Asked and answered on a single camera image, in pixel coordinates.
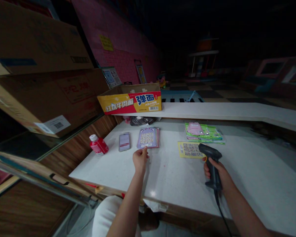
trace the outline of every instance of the white shelf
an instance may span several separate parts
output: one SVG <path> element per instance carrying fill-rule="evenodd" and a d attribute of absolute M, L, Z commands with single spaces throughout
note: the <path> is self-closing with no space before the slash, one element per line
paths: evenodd
<path fill-rule="evenodd" d="M 148 150 L 143 196 L 219 216 L 213 190 L 205 186 L 203 162 L 179 157 L 177 142 L 186 141 L 185 121 L 162 119 L 152 125 L 160 128 L 160 148 Z M 261 221 L 268 229 L 296 236 L 296 151 L 280 145 L 280 140 L 261 138 L 243 124 L 206 123 L 222 131 L 226 145 L 210 146 L 223 154 L 220 161 Z M 91 152 L 69 176 L 126 192 L 135 172 L 132 154 L 140 129 L 124 122 L 117 125 L 104 139 L 108 153 L 97 157 Z M 123 132 L 130 132 L 131 149 L 118 152 Z M 231 218 L 224 198 L 221 206 Z"/>
<path fill-rule="evenodd" d="M 219 50 L 211 50 L 211 51 L 205 51 L 205 52 L 197 52 L 189 54 L 189 57 L 196 57 L 196 56 L 202 56 L 202 55 L 209 55 L 209 54 L 218 54 Z"/>
<path fill-rule="evenodd" d="M 296 131 L 296 111 L 260 103 L 162 103 L 155 112 L 116 114 L 181 119 L 262 121 Z"/>

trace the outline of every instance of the bottle cap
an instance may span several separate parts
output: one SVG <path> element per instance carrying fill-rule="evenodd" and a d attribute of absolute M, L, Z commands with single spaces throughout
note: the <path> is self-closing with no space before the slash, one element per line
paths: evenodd
<path fill-rule="evenodd" d="M 91 135 L 89 138 L 93 142 L 96 141 L 96 140 L 98 140 L 98 137 L 95 134 Z"/>

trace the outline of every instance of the white pants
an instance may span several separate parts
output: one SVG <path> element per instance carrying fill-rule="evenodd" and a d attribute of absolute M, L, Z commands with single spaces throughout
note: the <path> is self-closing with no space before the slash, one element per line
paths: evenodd
<path fill-rule="evenodd" d="M 122 201 L 118 196 L 110 196 L 100 203 L 94 214 L 92 237 L 106 237 Z M 141 237 L 138 225 L 135 236 Z"/>

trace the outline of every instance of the dark ceiling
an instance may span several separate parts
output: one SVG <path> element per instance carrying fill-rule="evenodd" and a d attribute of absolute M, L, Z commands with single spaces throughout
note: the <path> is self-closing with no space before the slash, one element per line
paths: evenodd
<path fill-rule="evenodd" d="M 162 50 L 192 52 L 208 32 L 222 46 L 296 38 L 296 1 L 145 0 L 144 6 L 155 44 Z"/>

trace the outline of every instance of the red and yellow box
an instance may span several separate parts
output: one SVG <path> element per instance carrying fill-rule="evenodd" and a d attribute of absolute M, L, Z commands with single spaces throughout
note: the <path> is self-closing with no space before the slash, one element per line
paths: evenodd
<path fill-rule="evenodd" d="M 159 83 L 117 86 L 99 95 L 98 100 L 107 115 L 162 110 Z"/>

